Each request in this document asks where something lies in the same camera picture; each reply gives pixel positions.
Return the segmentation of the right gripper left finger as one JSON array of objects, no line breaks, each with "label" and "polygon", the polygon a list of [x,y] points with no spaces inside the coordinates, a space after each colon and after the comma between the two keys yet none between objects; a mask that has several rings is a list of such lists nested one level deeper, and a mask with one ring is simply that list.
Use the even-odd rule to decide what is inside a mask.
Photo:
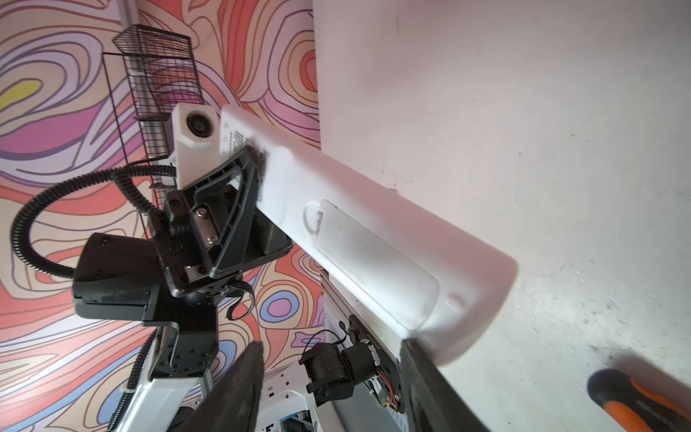
[{"label": "right gripper left finger", "polygon": [[264,383],[264,348],[251,342],[178,431],[254,431]]}]

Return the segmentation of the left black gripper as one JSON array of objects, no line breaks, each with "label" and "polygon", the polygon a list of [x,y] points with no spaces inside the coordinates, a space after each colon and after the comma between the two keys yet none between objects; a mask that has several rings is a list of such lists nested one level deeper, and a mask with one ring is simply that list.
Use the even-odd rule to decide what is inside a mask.
[{"label": "left black gripper", "polygon": [[172,296],[209,295],[292,250],[293,241],[258,208],[265,165],[246,146],[149,213]]}]

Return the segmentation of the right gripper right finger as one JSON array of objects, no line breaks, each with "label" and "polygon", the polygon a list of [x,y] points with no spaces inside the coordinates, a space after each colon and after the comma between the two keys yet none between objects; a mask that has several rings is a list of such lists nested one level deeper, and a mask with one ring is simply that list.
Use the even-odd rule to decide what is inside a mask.
[{"label": "right gripper right finger", "polygon": [[417,340],[401,342],[399,377],[409,431],[489,431]]}]

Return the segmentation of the white remote control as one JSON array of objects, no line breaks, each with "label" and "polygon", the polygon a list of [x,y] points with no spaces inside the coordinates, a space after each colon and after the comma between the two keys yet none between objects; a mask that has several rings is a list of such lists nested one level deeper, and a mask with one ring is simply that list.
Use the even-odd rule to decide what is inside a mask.
[{"label": "white remote control", "polygon": [[495,319],[516,260],[257,116],[221,110],[221,149],[259,159],[259,210],[400,338],[439,365]]}]

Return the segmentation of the orange black screwdriver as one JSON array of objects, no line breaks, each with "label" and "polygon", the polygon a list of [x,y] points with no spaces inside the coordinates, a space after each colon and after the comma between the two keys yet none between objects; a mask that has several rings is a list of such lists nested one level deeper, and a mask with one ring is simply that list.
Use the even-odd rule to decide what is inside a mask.
[{"label": "orange black screwdriver", "polygon": [[625,431],[690,430],[689,413],[617,369],[602,369],[592,374],[587,392]]}]

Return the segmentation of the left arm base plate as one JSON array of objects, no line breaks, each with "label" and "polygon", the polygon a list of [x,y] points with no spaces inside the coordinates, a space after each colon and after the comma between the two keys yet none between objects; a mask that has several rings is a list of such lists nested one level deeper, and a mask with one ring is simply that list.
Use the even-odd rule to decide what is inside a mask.
[{"label": "left arm base plate", "polygon": [[397,357],[334,277],[321,273],[325,329],[265,375],[259,431],[406,431]]}]

